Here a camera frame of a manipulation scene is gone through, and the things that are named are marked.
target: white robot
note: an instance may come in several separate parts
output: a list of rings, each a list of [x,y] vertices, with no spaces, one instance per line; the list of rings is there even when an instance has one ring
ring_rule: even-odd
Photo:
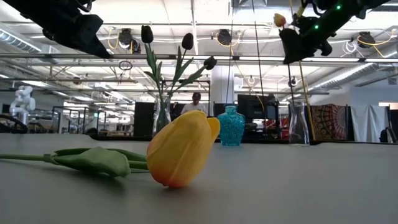
[[[17,116],[18,120],[25,125],[28,122],[29,112],[36,107],[35,99],[30,97],[32,91],[31,86],[20,86],[15,92],[15,100],[10,105],[10,116]]]

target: vase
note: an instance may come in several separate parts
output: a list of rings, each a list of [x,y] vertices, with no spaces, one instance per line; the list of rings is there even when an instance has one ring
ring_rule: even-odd
[[[296,146],[310,145],[310,135],[308,133],[304,110],[304,100],[295,99],[294,101],[290,101],[289,144]]]
[[[226,105],[225,113],[217,116],[220,121],[220,139],[223,146],[238,146],[244,131],[243,115],[236,112],[236,105]]]
[[[155,135],[159,133],[159,131],[161,131],[170,122],[172,122],[170,118],[170,96],[156,95],[152,137],[155,137]]]

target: clear glass vase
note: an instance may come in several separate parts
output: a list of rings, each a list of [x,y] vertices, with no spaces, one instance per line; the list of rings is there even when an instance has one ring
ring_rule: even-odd
[[[223,146],[238,146],[242,141],[245,117],[236,112],[236,105],[225,106],[225,113],[218,115],[220,140]]]
[[[310,135],[308,133],[304,110],[304,100],[294,99],[294,102],[290,101],[289,144],[297,146],[310,145]]]
[[[170,97],[169,95],[156,95],[155,118],[152,137],[155,137],[160,130],[172,122],[170,118]]]

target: white curtain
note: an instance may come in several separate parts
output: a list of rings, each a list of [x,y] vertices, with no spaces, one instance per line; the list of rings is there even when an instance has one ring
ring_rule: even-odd
[[[380,142],[380,132],[388,127],[385,106],[351,106],[354,136],[358,142]]]

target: white shirt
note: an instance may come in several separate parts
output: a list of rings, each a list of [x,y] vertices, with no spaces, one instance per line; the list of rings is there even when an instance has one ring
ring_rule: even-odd
[[[182,108],[181,114],[184,114],[191,110],[203,111],[206,115],[208,115],[206,106],[200,103],[198,103],[197,105],[194,105],[193,103],[185,105],[184,108]]]

